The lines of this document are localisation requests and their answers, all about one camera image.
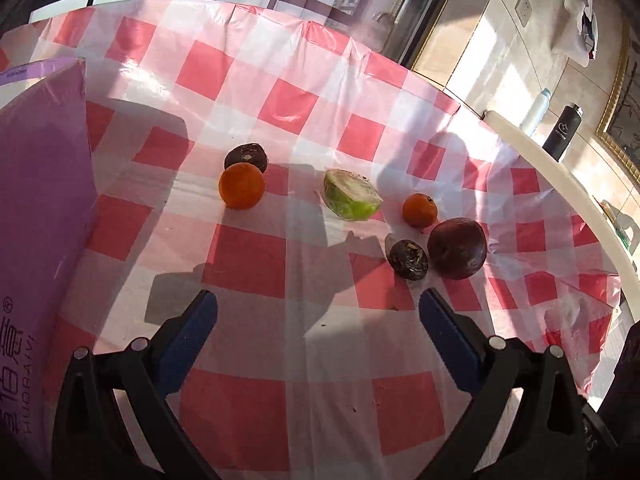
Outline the large dark red plum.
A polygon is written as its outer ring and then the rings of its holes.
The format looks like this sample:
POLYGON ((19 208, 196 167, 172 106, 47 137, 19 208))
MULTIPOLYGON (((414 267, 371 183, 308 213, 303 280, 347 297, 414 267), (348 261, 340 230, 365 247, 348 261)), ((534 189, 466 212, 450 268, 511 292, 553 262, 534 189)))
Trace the large dark red plum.
POLYGON ((427 240, 427 255, 435 271, 447 280, 465 280, 484 266, 487 240, 475 220, 452 218, 440 222, 427 240))

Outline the dark wrinkled passionfruit front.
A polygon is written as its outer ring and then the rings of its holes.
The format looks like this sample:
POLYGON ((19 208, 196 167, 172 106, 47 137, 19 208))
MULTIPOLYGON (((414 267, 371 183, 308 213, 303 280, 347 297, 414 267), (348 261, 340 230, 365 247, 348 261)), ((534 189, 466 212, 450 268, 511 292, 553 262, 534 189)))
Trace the dark wrinkled passionfruit front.
POLYGON ((393 244, 387 261, 400 278, 408 281, 423 280, 428 271, 426 252, 413 240, 398 240, 393 244))

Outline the purple cardboard box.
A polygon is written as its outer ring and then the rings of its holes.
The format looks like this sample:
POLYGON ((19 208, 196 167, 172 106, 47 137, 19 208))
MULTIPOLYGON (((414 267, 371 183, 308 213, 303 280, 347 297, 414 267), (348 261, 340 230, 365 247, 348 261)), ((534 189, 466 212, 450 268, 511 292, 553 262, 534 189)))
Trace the purple cardboard box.
POLYGON ((1 459, 40 469, 52 332, 98 201, 85 69, 51 58, 1 75, 1 459))

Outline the orange tangerine in middle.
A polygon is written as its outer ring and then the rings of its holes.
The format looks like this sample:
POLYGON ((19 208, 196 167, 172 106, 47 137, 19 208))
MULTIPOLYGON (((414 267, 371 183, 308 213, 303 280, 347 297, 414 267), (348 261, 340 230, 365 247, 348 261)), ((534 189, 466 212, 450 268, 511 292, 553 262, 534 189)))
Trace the orange tangerine in middle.
POLYGON ((437 221, 438 208, 431 196, 414 193, 402 204, 401 215, 409 226, 424 230, 437 221))

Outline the orange tangerine near passionfruit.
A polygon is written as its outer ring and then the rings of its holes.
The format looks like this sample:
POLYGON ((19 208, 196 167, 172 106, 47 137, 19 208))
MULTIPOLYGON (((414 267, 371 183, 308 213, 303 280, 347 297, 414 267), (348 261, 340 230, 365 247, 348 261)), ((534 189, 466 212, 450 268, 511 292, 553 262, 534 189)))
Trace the orange tangerine near passionfruit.
POLYGON ((228 208, 235 210, 256 206, 265 193, 265 186, 262 172, 248 162, 229 166, 218 181, 220 198, 228 208))

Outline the black water bottle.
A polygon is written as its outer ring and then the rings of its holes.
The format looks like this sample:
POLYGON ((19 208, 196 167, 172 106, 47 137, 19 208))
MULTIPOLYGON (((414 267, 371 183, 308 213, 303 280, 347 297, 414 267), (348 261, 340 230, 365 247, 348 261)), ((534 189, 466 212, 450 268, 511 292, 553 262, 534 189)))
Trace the black water bottle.
POLYGON ((581 123, 582 108, 576 103, 567 104, 547 136, 547 139, 544 140, 542 149, 558 162, 581 123))

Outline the small green apple piece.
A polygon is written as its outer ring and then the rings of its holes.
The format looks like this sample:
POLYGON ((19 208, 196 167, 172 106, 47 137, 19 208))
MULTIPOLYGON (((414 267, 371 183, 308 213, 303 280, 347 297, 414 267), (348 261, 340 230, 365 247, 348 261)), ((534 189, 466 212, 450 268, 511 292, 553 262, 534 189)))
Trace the small green apple piece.
POLYGON ((326 206, 346 221, 368 220, 383 203, 382 197, 367 178, 343 169, 326 170, 323 198, 326 206))

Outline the white spray bottle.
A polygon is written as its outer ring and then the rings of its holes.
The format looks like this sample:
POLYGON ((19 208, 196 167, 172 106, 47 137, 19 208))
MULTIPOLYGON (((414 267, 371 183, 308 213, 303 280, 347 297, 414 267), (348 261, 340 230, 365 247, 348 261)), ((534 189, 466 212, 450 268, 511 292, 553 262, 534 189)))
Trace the white spray bottle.
POLYGON ((543 88, 536 96, 531 107, 529 107, 524 119, 521 122, 520 129, 526 136, 532 136, 539 126, 544 114, 548 110, 551 100, 551 92, 548 88, 543 88))

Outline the dark passionfruit at back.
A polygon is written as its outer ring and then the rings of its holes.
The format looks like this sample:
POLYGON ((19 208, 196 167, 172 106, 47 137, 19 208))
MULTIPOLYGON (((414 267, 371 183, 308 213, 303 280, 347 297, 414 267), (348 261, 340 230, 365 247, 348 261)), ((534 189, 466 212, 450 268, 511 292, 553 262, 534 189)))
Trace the dark passionfruit at back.
POLYGON ((232 148, 224 158, 224 168, 228 169, 235 164, 251 164, 264 174, 268 168, 269 159, 260 144, 247 143, 232 148))

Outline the red white checkered tablecloth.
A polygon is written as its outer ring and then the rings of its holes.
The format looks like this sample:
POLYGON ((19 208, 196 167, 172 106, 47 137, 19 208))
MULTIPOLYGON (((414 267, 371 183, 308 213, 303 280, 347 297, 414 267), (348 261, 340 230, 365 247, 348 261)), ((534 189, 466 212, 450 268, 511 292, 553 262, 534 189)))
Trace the red white checkered tablecloth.
POLYGON ((585 219, 472 112, 416 74, 314 22, 205 0, 137 0, 28 24, 13 67, 87 63, 98 222, 56 318, 44 375, 51 427, 73 350, 151 336, 201 289, 217 325, 171 401, 226 479, 412 479, 469 402, 416 314, 424 286, 488 335, 562 347, 581 392, 620 280, 585 219), (224 158, 258 143, 265 193, 228 208, 224 158), (326 170, 367 178, 368 220, 326 206, 326 170), (424 233, 414 193, 476 220, 472 278, 401 280, 385 248, 424 233))

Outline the white hanging bag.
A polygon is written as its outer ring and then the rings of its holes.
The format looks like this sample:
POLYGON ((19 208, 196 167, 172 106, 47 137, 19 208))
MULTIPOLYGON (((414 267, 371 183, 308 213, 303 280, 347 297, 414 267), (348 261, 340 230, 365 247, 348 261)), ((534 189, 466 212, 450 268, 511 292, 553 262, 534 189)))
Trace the white hanging bag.
POLYGON ((596 58, 598 20, 593 0, 562 0, 563 11, 552 40, 552 51, 587 67, 596 58))

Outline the gold picture frame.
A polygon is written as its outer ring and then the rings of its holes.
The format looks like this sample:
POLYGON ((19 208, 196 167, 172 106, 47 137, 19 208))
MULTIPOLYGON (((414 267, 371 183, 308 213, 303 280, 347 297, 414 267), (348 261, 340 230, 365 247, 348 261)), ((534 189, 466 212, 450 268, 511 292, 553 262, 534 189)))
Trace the gold picture frame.
POLYGON ((639 40, 626 20, 623 20, 620 58, 596 137, 638 188, 639 40))

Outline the white wall socket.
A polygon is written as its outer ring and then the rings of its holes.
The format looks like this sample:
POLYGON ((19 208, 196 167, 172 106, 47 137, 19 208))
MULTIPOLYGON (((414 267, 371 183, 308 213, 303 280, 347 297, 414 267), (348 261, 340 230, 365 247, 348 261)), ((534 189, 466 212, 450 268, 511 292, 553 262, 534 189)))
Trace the white wall socket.
POLYGON ((515 14, 522 27, 526 27, 533 14, 533 8, 529 0, 518 0, 515 5, 515 14))

